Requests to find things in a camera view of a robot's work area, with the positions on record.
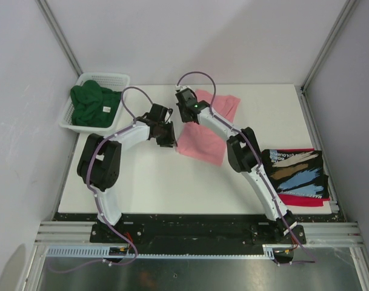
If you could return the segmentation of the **pink t-shirt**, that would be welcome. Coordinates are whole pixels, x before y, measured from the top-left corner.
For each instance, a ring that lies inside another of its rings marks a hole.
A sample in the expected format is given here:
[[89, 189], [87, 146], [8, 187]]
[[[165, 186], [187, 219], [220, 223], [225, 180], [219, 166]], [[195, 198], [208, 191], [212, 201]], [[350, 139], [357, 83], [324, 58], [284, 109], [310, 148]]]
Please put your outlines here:
[[221, 166], [229, 137], [236, 135], [233, 120], [240, 99], [232, 95], [213, 95], [195, 90], [198, 101], [207, 101], [209, 108], [198, 115], [199, 124], [185, 123], [178, 139], [177, 152], [201, 161]]

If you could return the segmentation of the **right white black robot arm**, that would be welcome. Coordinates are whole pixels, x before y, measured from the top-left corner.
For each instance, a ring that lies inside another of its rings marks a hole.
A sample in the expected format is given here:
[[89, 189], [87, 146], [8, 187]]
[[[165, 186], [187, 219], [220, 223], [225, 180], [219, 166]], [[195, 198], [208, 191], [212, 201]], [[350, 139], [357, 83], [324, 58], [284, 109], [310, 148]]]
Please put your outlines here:
[[249, 182], [259, 198], [270, 227], [270, 237], [276, 243], [284, 243], [291, 237], [291, 229], [297, 226], [292, 212], [281, 201], [268, 178], [260, 159], [260, 150], [254, 131], [247, 127], [239, 130], [218, 113], [213, 113], [205, 101], [179, 101], [177, 103], [183, 122], [195, 122], [226, 140], [228, 162], [231, 168]]

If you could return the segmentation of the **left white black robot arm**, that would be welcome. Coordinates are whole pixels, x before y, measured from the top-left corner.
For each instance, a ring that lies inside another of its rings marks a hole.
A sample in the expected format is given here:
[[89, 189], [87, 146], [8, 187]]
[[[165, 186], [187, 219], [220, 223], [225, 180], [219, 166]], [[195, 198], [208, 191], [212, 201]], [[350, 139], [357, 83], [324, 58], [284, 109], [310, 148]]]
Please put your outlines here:
[[113, 190], [120, 174], [121, 155], [151, 139], [155, 139], [160, 147], [177, 146], [173, 122], [140, 119], [106, 137], [92, 133], [86, 139], [77, 174], [93, 192], [98, 218], [106, 224], [103, 235], [113, 243], [124, 235], [124, 227], [117, 223], [122, 210]]

